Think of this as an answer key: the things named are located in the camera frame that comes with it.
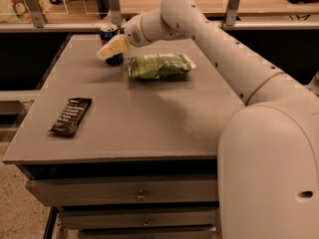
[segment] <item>can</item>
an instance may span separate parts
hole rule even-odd
[[[110,24],[100,28],[100,38],[102,46],[106,45],[113,37],[120,34],[120,30],[117,25]],[[123,54],[114,55],[106,59],[106,63],[111,66],[118,66],[123,62]]]

